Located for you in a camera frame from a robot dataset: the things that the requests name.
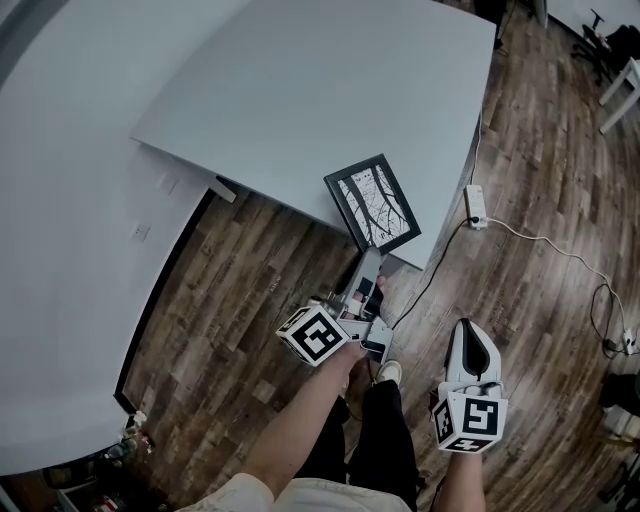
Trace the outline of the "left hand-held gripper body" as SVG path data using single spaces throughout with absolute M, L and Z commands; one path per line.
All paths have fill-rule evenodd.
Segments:
M 366 310 L 370 296 L 311 298 L 276 331 L 276 336 L 306 364 L 317 367 L 344 345 L 364 349 L 366 356 L 384 363 L 393 330 L 377 314 Z

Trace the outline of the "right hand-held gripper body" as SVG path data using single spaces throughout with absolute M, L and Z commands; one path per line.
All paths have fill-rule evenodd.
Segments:
M 502 383 L 443 382 L 432 410 L 438 449 L 482 453 L 503 437 L 508 401 Z

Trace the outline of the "person's left hand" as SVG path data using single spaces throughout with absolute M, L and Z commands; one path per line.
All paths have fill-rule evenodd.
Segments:
M 373 305 L 380 307 L 384 300 L 384 289 L 386 286 L 386 278 L 382 275 L 379 275 L 376 279 L 376 284 L 372 288 L 371 293 L 368 295 L 368 299 L 365 299 L 365 295 L 363 295 L 360 291 L 356 291 L 352 298 L 358 302 L 364 303 L 372 303 Z

